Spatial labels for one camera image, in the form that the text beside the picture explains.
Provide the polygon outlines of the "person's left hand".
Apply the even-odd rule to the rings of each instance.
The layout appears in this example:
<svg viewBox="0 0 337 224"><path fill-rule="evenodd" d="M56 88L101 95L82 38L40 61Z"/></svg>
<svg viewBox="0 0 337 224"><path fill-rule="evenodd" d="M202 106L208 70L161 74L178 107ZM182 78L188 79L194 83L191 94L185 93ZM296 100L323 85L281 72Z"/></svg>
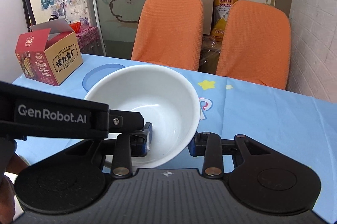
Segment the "person's left hand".
<svg viewBox="0 0 337 224"><path fill-rule="evenodd" d="M6 172L11 174L19 174L22 170L27 168L26 162L21 159L16 153L9 160ZM15 216L15 201L13 183L11 180L4 176L1 182L1 223L11 223Z"/></svg>

